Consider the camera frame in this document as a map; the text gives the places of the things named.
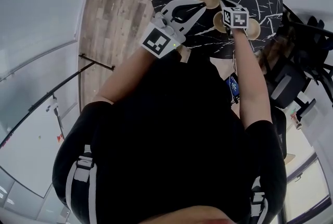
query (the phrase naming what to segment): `forearm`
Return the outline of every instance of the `forearm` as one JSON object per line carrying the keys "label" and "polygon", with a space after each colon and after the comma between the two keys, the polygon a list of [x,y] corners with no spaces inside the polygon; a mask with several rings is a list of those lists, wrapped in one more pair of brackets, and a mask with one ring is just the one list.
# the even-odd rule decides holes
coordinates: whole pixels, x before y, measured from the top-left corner
{"label": "forearm", "polygon": [[137,49],[129,59],[115,69],[94,100],[102,97],[115,103],[129,95],[140,83],[155,59],[155,56],[143,47]]}
{"label": "forearm", "polygon": [[245,34],[233,30],[240,94],[240,117],[245,127],[271,120],[270,100],[264,75]]}

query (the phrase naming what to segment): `black pole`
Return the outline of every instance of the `black pole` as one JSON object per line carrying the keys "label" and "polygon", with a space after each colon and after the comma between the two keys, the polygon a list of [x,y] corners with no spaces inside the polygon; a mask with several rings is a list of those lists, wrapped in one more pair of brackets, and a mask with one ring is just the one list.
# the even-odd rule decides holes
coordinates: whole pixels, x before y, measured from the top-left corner
{"label": "black pole", "polygon": [[90,64],[86,65],[85,67],[81,68],[77,72],[75,72],[72,76],[68,77],[64,81],[62,81],[60,84],[55,86],[52,90],[47,92],[41,99],[39,99],[36,103],[34,103],[29,109],[28,113],[16,124],[16,126],[8,133],[8,135],[4,138],[4,140],[0,143],[0,149],[6,144],[6,142],[10,139],[10,137],[13,135],[14,131],[27,119],[28,116],[32,114],[38,108],[42,103],[44,103],[50,96],[54,94],[58,89],[60,89],[62,86],[64,86],[67,82],[69,82],[71,79],[75,78],[77,75],[79,75],[81,72],[86,70],[87,68],[91,67],[95,62],[91,62]]}
{"label": "black pole", "polygon": [[104,67],[104,68],[109,69],[109,70],[111,70],[111,71],[114,71],[114,69],[115,69],[115,66],[109,67],[109,66],[104,65],[104,64],[102,64],[102,63],[100,63],[100,62],[97,62],[97,61],[95,61],[95,60],[93,60],[93,59],[91,59],[91,58],[86,57],[84,54],[80,54],[79,57],[81,57],[81,58],[83,58],[83,59],[86,59],[86,60],[89,60],[89,61],[91,61],[91,62],[95,62],[96,64],[100,65],[101,67]]}

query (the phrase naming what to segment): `white cube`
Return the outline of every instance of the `white cube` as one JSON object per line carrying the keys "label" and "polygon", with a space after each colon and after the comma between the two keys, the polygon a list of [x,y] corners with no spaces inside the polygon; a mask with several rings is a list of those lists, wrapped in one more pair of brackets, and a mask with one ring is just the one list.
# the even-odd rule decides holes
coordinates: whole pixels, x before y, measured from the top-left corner
{"label": "white cube", "polygon": [[223,22],[232,29],[247,29],[249,27],[249,12],[243,7],[223,7]]}

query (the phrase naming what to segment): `black t-shirt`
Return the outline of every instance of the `black t-shirt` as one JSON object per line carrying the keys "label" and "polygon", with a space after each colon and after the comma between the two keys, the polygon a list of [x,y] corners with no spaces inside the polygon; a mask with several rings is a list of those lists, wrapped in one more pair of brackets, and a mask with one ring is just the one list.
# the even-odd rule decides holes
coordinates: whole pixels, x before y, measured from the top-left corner
{"label": "black t-shirt", "polygon": [[68,171],[85,144],[98,167],[98,223],[137,224],[195,205],[241,222],[258,175],[268,219],[283,205],[286,172],[273,125],[258,121],[244,130],[211,63],[159,60],[129,97],[87,105],[54,165],[63,203]]}

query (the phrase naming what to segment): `black shirt sleeve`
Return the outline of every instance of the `black shirt sleeve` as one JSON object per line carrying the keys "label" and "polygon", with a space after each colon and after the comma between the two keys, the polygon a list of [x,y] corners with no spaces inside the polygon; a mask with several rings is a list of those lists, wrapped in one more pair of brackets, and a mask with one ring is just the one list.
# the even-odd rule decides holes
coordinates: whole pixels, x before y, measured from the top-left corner
{"label": "black shirt sleeve", "polygon": [[70,168],[84,152],[84,145],[91,145],[102,123],[106,119],[110,122],[111,115],[112,105],[107,102],[88,104],[62,143],[53,165],[52,183],[63,204],[66,204],[66,180]]}
{"label": "black shirt sleeve", "polygon": [[282,209],[287,189],[285,162],[273,124],[266,120],[251,124],[246,132],[254,159],[259,164],[260,185],[268,202],[264,223],[270,223]]}

